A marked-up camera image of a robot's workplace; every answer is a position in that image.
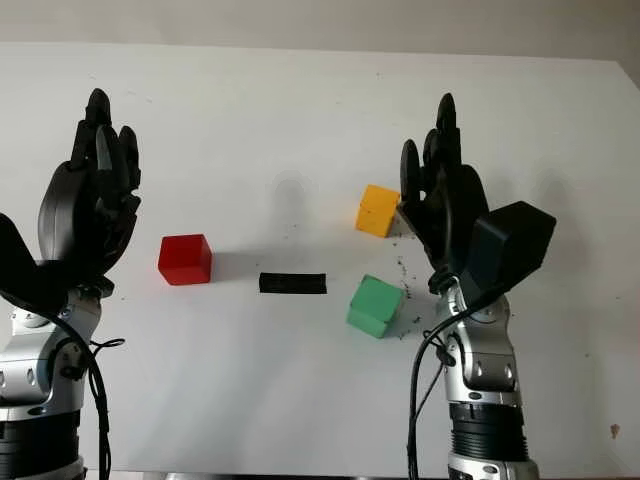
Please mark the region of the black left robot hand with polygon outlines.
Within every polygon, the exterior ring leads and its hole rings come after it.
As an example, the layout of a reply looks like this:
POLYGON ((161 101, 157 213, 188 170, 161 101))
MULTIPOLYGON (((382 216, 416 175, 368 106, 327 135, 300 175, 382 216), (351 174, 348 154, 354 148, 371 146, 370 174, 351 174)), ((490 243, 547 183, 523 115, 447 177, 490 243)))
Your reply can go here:
POLYGON ((67 288, 100 281, 132 237, 141 198, 134 130, 112 125, 106 92, 91 92, 71 158, 54 171, 38 215, 44 267, 67 288))

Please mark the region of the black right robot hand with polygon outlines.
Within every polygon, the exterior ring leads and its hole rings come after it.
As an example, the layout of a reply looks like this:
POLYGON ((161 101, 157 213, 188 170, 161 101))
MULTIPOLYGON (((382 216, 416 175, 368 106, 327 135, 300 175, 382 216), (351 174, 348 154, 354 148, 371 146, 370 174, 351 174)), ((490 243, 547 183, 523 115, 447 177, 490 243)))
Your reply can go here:
POLYGON ((411 139, 405 141, 400 186, 398 213, 422 243, 433 268, 428 288, 439 294, 464 270, 473 225, 488 212, 478 173, 462 162, 452 94, 441 98, 435 127, 428 132, 423 149, 411 139))

